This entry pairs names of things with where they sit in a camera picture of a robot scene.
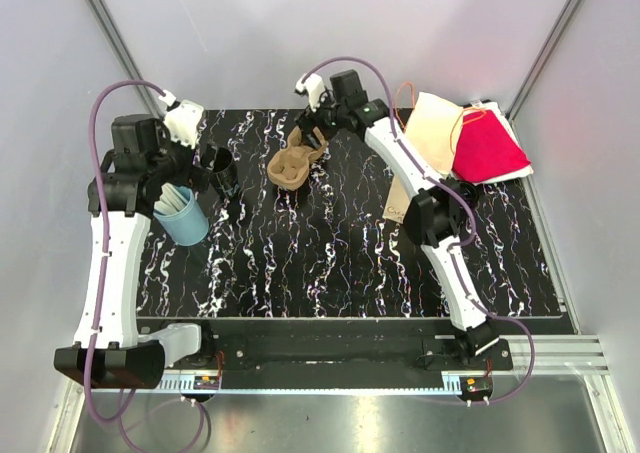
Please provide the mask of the brown pulp cup carrier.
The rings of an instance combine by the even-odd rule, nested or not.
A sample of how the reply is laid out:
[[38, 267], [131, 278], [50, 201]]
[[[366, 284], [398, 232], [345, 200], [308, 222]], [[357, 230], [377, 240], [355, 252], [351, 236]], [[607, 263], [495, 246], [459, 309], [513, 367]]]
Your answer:
[[324, 154], [327, 147], [314, 149], [302, 143], [299, 127], [295, 127], [287, 137], [286, 147], [269, 161], [266, 168], [268, 179], [279, 188], [289, 191], [299, 189], [307, 180], [311, 165]]

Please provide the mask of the beige paper takeout bag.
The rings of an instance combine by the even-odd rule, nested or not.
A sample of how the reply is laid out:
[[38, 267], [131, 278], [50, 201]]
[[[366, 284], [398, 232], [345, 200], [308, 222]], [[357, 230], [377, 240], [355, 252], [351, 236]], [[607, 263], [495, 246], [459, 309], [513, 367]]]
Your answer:
[[386, 204], [383, 208], [382, 217], [386, 220], [402, 224], [406, 211], [410, 203], [402, 183], [397, 176], [394, 176], [387, 195]]

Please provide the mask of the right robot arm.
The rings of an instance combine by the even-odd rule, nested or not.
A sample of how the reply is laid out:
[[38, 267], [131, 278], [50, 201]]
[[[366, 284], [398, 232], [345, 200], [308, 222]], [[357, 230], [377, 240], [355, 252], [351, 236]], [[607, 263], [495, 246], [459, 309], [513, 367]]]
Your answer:
[[449, 308], [454, 340], [450, 354], [466, 369], [476, 369], [490, 356], [499, 335], [482, 306], [464, 261], [460, 230], [473, 219], [462, 184], [445, 179], [422, 159], [380, 99], [371, 100], [358, 73], [333, 75], [330, 87], [316, 73], [303, 75], [295, 92], [308, 99], [296, 120], [312, 146], [315, 130], [333, 136], [345, 130], [357, 135], [392, 170], [409, 199], [402, 225], [406, 236], [429, 259]]

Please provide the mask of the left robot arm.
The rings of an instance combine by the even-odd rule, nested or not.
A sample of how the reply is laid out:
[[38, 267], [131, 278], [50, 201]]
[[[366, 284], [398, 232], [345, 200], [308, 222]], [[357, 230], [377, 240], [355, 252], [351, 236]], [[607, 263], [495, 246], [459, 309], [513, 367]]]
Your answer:
[[117, 117], [113, 147], [88, 187], [92, 257], [83, 314], [70, 346], [55, 351], [55, 369], [96, 389], [153, 389], [166, 367], [182, 358], [196, 369], [215, 359], [216, 345], [194, 323], [142, 335], [136, 295], [145, 238], [167, 186], [188, 194], [175, 218], [197, 212], [194, 192], [209, 186], [209, 172], [194, 161], [204, 113], [196, 106], [158, 119]]

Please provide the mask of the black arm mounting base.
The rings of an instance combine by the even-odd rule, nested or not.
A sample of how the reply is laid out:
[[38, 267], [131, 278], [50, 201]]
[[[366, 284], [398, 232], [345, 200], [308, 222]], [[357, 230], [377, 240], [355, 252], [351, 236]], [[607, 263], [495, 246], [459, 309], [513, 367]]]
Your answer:
[[203, 326], [224, 353], [229, 368], [267, 362], [383, 363], [407, 366], [495, 372], [513, 369], [508, 342], [498, 343], [479, 357], [464, 361], [457, 334], [449, 321], [415, 318], [180, 318], [180, 323]]

